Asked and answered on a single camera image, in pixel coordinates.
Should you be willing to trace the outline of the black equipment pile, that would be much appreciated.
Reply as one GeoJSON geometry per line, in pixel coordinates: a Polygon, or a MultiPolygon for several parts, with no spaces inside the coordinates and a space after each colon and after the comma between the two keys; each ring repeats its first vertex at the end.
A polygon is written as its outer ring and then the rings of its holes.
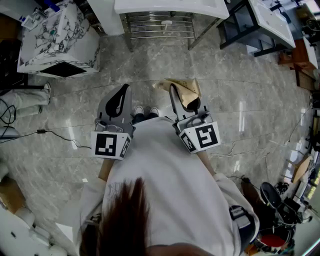
{"type": "Polygon", "coordinates": [[[275,207],[275,222],[286,228],[295,228],[298,224],[311,222],[313,216],[300,210],[300,207],[301,205],[292,198],[282,199],[275,207]]]}

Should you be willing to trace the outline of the black frame stand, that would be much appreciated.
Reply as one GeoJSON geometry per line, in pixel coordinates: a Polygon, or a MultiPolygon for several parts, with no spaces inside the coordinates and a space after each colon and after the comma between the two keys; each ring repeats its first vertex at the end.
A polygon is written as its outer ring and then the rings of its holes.
{"type": "Polygon", "coordinates": [[[249,0],[240,0],[229,11],[229,17],[220,25],[225,41],[220,44],[220,49],[225,49],[234,43],[249,47],[255,57],[281,51],[282,45],[267,34],[258,25],[258,19],[249,0]]]}

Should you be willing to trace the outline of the person's left forearm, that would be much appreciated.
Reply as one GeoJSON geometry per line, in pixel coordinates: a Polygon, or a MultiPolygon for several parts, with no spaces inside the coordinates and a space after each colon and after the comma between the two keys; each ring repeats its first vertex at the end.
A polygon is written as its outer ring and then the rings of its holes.
{"type": "Polygon", "coordinates": [[[114,163],[115,163],[115,159],[104,158],[102,162],[102,166],[100,168],[100,172],[98,174],[98,178],[103,180],[104,182],[107,182],[114,163]]]}

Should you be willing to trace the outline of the person's right forearm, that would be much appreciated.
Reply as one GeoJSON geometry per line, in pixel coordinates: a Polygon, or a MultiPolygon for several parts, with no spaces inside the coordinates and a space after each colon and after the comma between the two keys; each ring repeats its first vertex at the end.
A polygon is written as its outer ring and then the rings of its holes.
{"type": "Polygon", "coordinates": [[[196,153],[201,162],[204,164],[204,166],[207,168],[207,170],[210,172],[210,174],[214,177],[216,172],[214,171],[210,158],[208,157],[208,154],[205,151],[199,151],[196,153]]]}

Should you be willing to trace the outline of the person's blue jeans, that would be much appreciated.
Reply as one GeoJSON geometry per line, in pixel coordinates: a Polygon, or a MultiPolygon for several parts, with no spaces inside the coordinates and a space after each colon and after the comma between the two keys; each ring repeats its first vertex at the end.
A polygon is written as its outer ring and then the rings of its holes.
{"type": "Polygon", "coordinates": [[[143,122],[146,120],[150,120],[153,118],[158,118],[158,117],[159,117],[159,115],[154,112],[150,112],[148,115],[144,115],[143,113],[137,113],[133,117],[132,124],[135,125],[137,123],[140,123],[140,122],[143,122]]]}

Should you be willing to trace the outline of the brown cardboard box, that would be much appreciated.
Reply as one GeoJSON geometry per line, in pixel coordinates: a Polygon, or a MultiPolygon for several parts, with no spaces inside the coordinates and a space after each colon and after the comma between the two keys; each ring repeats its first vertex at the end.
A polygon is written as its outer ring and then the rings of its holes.
{"type": "Polygon", "coordinates": [[[25,206],[26,199],[18,183],[6,176],[0,182],[0,202],[12,213],[15,214],[25,206]]]}

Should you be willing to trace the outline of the chrome sink stand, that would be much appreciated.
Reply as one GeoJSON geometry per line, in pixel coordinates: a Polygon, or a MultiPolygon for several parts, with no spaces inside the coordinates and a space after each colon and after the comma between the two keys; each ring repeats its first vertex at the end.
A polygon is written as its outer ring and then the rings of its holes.
{"type": "Polygon", "coordinates": [[[196,29],[195,14],[183,11],[141,11],[121,13],[124,39],[128,49],[133,51],[133,42],[137,40],[187,40],[188,50],[192,50],[204,38],[205,34],[217,28],[222,18],[214,20],[201,32],[196,29]]]}

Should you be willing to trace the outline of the brown wooden furniture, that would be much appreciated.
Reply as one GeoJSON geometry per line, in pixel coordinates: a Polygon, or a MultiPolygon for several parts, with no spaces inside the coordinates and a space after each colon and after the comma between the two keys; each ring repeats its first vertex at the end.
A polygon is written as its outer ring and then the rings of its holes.
{"type": "Polygon", "coordinates": [[[313,69],[308,62],[307,51],[303,39],[297,39],[295,48],[280,52],[278,55],[278,64],[287,66],[295,72],[296,84],[298,87],[309,91],[319,89],[320,69],[313,69]]]}

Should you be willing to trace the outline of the torn brown paper packet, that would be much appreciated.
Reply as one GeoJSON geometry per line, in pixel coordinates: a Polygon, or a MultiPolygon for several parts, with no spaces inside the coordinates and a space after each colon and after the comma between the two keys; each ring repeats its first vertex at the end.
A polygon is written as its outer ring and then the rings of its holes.
{"type": "Polygon", "coordinates": [[[173,79],[165,78],[156,81],[152,86],[155,89],[170,91],[170,85],[175,85],[178,96],[184,107],[187,107],[192,101],[202,98],[201,89],[196,78],[193,79],[173,79]]]}

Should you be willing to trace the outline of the red plastic object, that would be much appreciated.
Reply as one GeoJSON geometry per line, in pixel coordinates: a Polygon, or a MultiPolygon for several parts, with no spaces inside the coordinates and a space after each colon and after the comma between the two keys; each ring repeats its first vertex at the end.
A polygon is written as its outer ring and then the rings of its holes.
{"type": "Polygon", "coordinates": [[[268,247],[281,248],[287,242],[275,234],[265,234],[260,238],[260,242],[268,247]]]}

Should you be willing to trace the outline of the marble patterned cabinet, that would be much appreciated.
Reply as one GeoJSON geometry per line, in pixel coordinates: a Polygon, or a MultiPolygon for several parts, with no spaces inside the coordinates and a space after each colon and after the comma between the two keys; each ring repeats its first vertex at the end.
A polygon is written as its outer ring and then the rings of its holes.
{"type": "Polygon", "coordinates": [[[25,29],[17,72],[50,78],[76,78],[100,70],[100,36],[73,0],[47,9],[47,19],[25,29]]]}

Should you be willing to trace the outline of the light wooden board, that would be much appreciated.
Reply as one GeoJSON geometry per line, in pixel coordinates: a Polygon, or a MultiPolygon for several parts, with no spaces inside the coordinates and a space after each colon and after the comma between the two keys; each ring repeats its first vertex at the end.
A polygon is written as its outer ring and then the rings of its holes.
{"type": "Polygon", "coordinates": [[[308,167],[310,163],[313,163],[313,157],[307,156],[304,160],[302,160],[297,166],[294,173],[294,176],[292,177],[292,183],[295,184],[308,170],[308,167]]]}

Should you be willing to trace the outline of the white ceramic sink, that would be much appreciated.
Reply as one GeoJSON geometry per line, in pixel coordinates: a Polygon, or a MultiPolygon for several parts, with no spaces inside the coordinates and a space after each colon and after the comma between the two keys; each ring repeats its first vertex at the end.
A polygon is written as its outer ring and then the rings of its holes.
{"type": "Polygon", "coordinates": [[[176,11],[188,12],[227,19],[230,14],[224,0],[115,0],[117,14],[176,11]]]}

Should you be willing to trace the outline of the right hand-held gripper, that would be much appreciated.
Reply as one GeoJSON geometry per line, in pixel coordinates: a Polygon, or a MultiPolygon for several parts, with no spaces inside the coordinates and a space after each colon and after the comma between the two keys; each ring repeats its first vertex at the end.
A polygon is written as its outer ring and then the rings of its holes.
{"type": "Polygon", "coordinates": [[[213,121],[204,97],[197,97],[184,107],[173,83],[169,87],[169,95],[177,119],[172,126],[191,154],[221,144],[218,123],[213,121]]]}

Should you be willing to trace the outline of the black round stool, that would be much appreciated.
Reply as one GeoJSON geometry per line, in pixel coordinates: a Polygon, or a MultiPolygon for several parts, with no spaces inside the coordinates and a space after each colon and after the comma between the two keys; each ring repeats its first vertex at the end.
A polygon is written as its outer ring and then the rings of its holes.
{"type": "Polygon", "coordinates": [[[277,209],[282,204],[281,196],[269,182],[261,184],[260,195],[262,200],[273,209],[277,209]]]}

